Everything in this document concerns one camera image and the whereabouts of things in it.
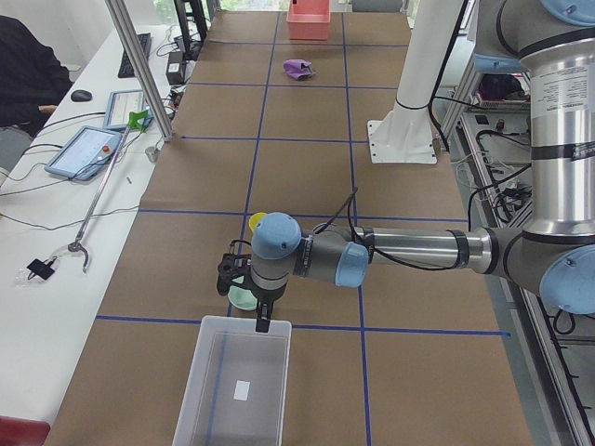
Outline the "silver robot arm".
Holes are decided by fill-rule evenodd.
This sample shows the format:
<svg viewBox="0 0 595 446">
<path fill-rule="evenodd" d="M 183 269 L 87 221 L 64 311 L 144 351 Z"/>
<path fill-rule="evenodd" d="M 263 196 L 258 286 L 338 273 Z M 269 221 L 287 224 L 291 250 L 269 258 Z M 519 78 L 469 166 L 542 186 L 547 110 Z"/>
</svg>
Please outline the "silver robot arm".
<svg viewBox="0 0 595 446">
<path fill-rule="evenodd" d="M 594 310 L 594 5 L 483 1 L 477 48 L 530 73 L 532 214 L 520 229 L 468 231 L 319 228 L 270 213 L 257 220 L 245 283 L 256 328 L 291 275 L 356 288 L 370 264 L 472 269 L 514 282 L 574 314 Z"/>
</svg>

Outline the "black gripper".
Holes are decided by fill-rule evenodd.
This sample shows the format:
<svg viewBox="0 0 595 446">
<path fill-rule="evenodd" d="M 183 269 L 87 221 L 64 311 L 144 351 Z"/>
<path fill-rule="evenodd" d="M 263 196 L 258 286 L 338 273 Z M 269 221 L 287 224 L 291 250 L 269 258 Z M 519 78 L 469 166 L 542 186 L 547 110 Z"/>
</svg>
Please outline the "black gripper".
<svg viewBox="0 0 595 446">
<path fill-rule="evenodd" d="M 255 285 L 251 291 L 257 299 L 257 333 L 267 333 L 270 329 L 270 312 L 273 312 L 274 302 L 282 297 L 282 288 L 272 290 Z"/>
</svg>

